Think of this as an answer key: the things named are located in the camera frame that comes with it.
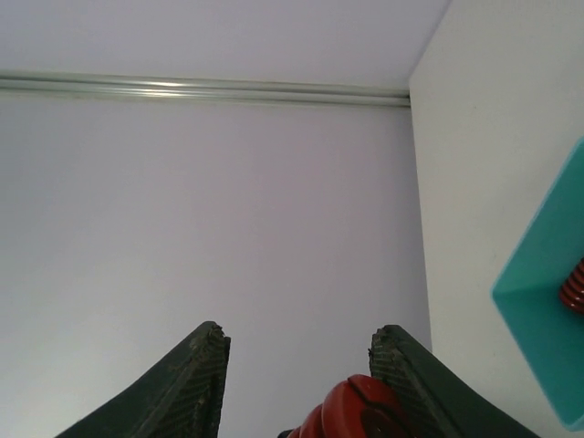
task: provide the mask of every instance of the white panel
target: white panel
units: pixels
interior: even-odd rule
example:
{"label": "white panel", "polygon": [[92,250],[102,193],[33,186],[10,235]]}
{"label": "white panel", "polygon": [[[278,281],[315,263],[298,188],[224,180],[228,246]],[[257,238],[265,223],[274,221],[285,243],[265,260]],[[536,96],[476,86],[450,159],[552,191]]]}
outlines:
{"label": "white panel", "polygon": [[584,134],[584,2],[455,0],[411,81],[433,351],[543,437],[562,430],[490,289]]}
{"label": "white panel", "polygon": [[0,100],[0,436],[58,433],[200,322],[233,337],[220,435],[276,436],[429,344],[402,109]]}
{"label": "white panel", "polygon": [[0,68],[404,88],[447,2],[5,2]]}

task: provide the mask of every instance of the red spring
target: red spring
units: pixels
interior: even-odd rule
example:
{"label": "red spring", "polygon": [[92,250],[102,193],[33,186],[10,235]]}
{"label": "red spring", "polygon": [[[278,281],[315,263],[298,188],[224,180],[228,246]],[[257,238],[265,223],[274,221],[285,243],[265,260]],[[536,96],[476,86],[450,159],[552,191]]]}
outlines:
{"label": "red spring", "polygon": [[415,438],[393,390],[360,374],[328,393],[287,438]]}
{"label": "red spring", "polygon": [[560,288],[559,299],[568,308],[584,314],[584,258]]}

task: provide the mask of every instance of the aluminum rail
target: aluminum rail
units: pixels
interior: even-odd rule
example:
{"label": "aluminum rail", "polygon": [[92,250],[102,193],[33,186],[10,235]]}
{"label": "aluminum rail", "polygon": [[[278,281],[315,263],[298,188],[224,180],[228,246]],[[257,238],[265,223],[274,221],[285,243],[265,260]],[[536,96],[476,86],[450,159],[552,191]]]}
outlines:
{"label": "aluminum rail", "polygon": [[410,107],[408,90],[376,87],[8,70],[0,70],[0,92],[103,99]]}

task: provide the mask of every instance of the white ceiling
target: white ceiling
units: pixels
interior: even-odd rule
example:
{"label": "white ceiling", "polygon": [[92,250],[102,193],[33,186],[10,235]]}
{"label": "white ceiling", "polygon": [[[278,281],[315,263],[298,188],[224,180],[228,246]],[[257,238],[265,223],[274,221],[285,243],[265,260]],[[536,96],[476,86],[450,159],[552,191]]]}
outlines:
{"label": "white ceiling", "polygon": [[0,68],[407,87],[449,0],[20,0]]}

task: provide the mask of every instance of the teal block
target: teal block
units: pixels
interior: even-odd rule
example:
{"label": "teal block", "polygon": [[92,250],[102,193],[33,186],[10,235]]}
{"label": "teal block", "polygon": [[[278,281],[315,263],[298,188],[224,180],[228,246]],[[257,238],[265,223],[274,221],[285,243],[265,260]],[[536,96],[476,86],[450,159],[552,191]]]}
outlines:
{"label": "teal block", "polygon": [[584,257],[584,139],[493,286],[493,300],[562,424],[584,430],[584,315],[558,291]]}

